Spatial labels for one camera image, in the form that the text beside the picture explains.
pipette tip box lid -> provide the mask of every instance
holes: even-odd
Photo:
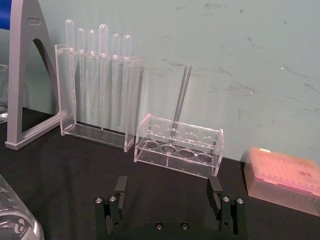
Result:
[[[253,147],[244,175],[249,196],[320,217],[317,163]]]

clear acrylic pipette stand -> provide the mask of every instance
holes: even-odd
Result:
[[[109,51],[106,25],[75,33],[67,20],[65,28],[66,45],[55,46],[61,134],[127,152],[135,138],[141,73],[130,36],[114,33]]]
[[[148,114],[137,127],[134,161],[208,178],[218,175],[224,131],[179,122],[190,75],[187,65],[173,120]]]

